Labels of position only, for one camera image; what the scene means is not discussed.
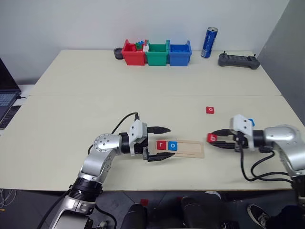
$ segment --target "white wall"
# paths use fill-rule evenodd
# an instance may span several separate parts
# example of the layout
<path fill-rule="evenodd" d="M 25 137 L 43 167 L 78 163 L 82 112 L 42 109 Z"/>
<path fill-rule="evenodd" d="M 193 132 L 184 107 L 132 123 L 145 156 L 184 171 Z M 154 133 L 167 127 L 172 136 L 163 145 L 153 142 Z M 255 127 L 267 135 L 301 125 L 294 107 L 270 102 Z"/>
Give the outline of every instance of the white wall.
<path fill-rule="evenodd" d="M 191 41 L 219 29 L 215 50 L 259 53 L 289 0 L 0 0 L 0 57 L 35 82 L 61 49 L 113 49 L 124 40 Z"/>

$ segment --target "sneaker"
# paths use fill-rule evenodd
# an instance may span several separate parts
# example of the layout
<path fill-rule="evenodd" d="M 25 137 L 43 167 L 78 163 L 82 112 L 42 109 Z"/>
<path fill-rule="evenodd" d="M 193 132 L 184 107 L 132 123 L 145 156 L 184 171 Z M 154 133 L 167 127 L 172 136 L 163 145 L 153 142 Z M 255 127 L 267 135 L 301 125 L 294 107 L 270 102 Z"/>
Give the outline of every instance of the sneaker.
<path fill-rule="evenodd" d="M 266 222 L 270 219 L 270 216 L 263 209 L 257 205 L 250 204 L 247 207 L 247 211 L 251 219 L 256 224 L 266 229 Z"/>

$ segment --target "wooden board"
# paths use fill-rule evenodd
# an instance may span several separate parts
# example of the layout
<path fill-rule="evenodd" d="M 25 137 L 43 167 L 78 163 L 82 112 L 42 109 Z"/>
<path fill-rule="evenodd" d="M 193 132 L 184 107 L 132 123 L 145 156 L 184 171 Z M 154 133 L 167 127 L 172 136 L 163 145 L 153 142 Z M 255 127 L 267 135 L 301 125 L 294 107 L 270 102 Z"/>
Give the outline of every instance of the wooden board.
<path fill-rule="evenodd" d="M 180 157 L 192 157 L 192 158 L 204 158 L 203 153 L 203 143 L 197 141 L 185 141 L 185 140 L 175 140 L 175 139 L 162 139 L 159 141 L 166 141 L 169 144 L 169 141 L 174 141 L 178 143 L 177 150 L 169 150 L 169 147 L 166 150 L 157 149 L 157 142 L 155 144 L 154 154 L 161 152 L 170 152 L 175 153 L 174 156 Z"/>

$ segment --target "blue can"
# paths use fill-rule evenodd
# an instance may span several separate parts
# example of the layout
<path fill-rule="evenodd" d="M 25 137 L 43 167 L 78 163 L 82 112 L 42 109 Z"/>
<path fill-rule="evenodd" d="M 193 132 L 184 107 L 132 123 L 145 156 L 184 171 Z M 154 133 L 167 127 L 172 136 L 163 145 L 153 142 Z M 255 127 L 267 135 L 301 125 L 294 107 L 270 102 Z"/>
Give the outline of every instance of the blue can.
<path fill-rule="evenodd" d="M 209 58 L 211 56 L 212 47 L 217 35 L 218 29 L 215 27 L 209 27 L 206 31 L 205 40 L 203 43 L 203 48 L 201 52 L 201 56 L 204 58 Z"/>

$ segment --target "remote controller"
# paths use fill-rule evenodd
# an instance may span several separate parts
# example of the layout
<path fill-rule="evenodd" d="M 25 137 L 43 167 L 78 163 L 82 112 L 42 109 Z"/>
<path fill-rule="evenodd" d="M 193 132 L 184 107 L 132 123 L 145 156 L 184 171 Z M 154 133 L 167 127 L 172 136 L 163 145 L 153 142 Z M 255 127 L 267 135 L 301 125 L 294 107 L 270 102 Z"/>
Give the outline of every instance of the remote controller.
<path fill-rule="evenodd" d="M 233 66 L 247 66 L 251 69 L 257 69 L 260 65 L 259 61 L 254 56 L 233 56 L 221 53 L 218 58 L 220 66 L 233 65 Z"/>

